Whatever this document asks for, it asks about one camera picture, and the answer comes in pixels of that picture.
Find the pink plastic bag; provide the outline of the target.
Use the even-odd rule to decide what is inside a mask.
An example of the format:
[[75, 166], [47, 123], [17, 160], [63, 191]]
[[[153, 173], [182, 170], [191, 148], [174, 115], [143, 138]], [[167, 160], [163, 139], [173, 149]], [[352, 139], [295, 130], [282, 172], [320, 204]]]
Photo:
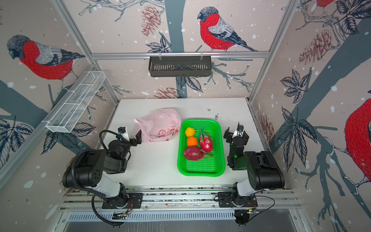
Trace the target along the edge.
[[182, 119], [172, 108], [158, 109], [144, 119], [134, 119], [142, 132], [143, 142], [166, 142], [172, 140], [180, 131]]

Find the green plastic perforated basket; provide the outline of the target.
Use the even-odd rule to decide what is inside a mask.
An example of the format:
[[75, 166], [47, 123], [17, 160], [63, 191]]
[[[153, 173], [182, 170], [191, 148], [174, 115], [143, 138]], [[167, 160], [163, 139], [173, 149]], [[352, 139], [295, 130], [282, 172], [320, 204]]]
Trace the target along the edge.
[[185, 176], [219, 177], [225, 171], [220, 124], [210, 119], [187, 119], [180, 128], [177, 167]]

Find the orange fruit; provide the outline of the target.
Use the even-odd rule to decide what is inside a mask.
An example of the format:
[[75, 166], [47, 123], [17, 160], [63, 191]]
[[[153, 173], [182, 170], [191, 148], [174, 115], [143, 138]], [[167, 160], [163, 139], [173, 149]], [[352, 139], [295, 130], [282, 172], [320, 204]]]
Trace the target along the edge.
[[186, 144], [188, 147], [197, 146], [198, 140], [195, 136], [190, 136], [187, 138]]

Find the yellow fruit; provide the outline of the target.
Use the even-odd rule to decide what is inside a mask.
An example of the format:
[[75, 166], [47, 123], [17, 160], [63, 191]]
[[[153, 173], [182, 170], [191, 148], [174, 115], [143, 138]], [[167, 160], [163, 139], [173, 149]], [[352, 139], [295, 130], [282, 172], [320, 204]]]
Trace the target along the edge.
[[185, 135], [186, 135], [187, 137], [193, 137], [193, 136], [195, 136], [195, 133], [196, 133], [196, 131], [195, 131], [195, 129], [192, 128], [192, 127], [188, 127], [188, 128], [186, 128], [186, 130], [185, 130]]

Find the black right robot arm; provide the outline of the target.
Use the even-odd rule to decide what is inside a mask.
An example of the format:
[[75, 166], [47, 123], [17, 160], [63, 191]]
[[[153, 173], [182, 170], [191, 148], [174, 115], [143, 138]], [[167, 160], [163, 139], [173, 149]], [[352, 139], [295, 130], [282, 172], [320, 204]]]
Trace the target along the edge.
[[246, 200], [261, 190], [275, 190], [285, 187], [285, 178], [270, 151], [245, 151], [249, 135], [242, 125], [235, 132], [226, 129], [224, 136], [230, 145], [227, 156], [228, 167], [234, 171], [247, 171], [247, 178], [232, 187], [233, 201]]

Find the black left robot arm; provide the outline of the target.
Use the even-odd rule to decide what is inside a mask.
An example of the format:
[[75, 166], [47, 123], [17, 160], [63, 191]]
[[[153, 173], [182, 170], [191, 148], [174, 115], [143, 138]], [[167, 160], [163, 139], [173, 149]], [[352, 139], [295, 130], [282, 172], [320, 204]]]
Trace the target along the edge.
[[130, 149], [142, 143], [142, 131], [129, 138], [125, 127], [118, 128], [118, 132], [102, 130], [99, 140], [102, 149], [79, 152], [64, 173], [62, 184], [97, 195], [108, 205], [124, 207], [129, 202], [126, 188], [108, 175], [126, 171]]

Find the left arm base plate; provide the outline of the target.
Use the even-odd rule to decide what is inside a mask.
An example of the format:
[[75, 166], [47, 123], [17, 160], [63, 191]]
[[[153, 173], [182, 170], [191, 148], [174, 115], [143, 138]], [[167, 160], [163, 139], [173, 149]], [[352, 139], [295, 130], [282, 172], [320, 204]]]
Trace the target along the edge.
[[102, 209], [140, 209], [143, 196], [142, 193], [127, 193], [123, 196], [104, 198]]

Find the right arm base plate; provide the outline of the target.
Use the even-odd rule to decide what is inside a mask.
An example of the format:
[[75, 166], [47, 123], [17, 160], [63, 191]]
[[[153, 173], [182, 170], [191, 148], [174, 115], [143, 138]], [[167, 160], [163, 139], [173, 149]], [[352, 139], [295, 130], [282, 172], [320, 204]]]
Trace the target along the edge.
[[214, 198], [220, 208], [252, 207], [258, 206], [255, 196], [240, 196], [237, 193], [223, 191], [218, 192]]

